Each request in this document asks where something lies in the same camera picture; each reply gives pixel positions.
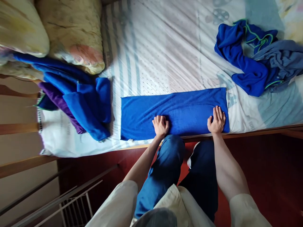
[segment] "hand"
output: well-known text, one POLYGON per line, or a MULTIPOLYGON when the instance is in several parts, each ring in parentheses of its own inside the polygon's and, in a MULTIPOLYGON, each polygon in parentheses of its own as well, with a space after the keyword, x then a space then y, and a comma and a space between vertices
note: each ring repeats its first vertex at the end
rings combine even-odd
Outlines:
POLYGON ((168 133, 169 122, 166 121, 165 116, 156 116, 152 120, 152 124, 155 128, 156 137, 163 139, 165 135, 168 133))
POLYGON ((216 106, 214 108, 214 120, 211 122, 212 116, 207 119, 207 127, 211 133, 221 133, 225 124, 225 113, 222 112, 221 107, 216 106))

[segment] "person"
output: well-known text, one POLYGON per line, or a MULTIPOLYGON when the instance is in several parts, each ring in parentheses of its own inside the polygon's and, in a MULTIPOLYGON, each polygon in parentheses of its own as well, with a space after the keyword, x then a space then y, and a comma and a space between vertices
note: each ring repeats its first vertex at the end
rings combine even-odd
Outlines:
POLYGON ((229 202, 232 226, 271 226, 222 138, 225 120, 225 113, 216 106, 213 119, 210 116, 207 121, 213 141, 196 144, 187 162, 190 171, 177 187, 185 145, 179 136, 165 137, 169 122, 156 116, 154 140, 87 226, 214 226, 218 185, 229 202))

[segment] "pile of towels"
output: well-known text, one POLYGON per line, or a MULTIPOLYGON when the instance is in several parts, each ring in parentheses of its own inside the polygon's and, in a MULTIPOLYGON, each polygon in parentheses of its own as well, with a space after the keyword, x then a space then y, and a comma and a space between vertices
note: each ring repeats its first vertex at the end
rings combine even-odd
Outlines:
POLYGON ((110 136, 105 125, 111 121, 108 78, 94 81, 80 69, 47 57, 15 53, 14 58, 43 72, 45 82, 38 84, 45 93, 38 104, 40 108, 60 108, 78 134, 88 132, 97 141, 110 136))
POLYGON ((280 92, 303 74, 303 47, 278 40, 277 33, 262 31, 245 19, 219 26, 215 52, 244 72, 233 74, 232 80, 249 95, 259 97, 267 89, 280 92), (254 46, 252 58, 243 54, 243 41, 254 46))

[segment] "pillow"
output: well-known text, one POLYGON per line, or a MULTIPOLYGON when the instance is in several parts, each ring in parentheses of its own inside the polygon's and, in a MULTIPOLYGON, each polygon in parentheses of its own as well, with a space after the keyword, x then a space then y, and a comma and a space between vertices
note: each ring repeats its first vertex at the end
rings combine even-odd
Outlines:
POLYGON ((279 16, 284 23, 284 39, 292 39, 303 45, 303 1, 276 0, 279 16))
POLYGON ((49 48, 48 36, 31 1, 0 1, 0 65, 8 61, 13 50, 44 57, 49 48))
POLYGON ((0 74, 8 76, 17 76, 30 80, 43 80, 43 73, 34 69, 30 64, 20 61, 9 61, 0 66, 0 74))
POLYGON ((36 7, 50 38, 49 57, 90 74, 104 69, 100 0, 38 0, 36 7))

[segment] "white shirt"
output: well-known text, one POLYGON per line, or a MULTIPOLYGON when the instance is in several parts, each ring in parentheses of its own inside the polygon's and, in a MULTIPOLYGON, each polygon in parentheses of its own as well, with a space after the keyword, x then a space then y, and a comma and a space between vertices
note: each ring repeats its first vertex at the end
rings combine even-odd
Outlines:
MULTIPOLYGON (((129 227, 137 220, 133 218, 136 208, 138 186, 134 181, 124 181, 116 186, 86 227, 129 227)), ((178 227, 213 227, 214 223, 203 212, 190 192, 174 184, 167 190, 154 208, 167 207, 177 217, 178 227)), ((260 213, 253 198, 248 194, 234 196, 230 202, 232 227, 270 227, 260 213)))

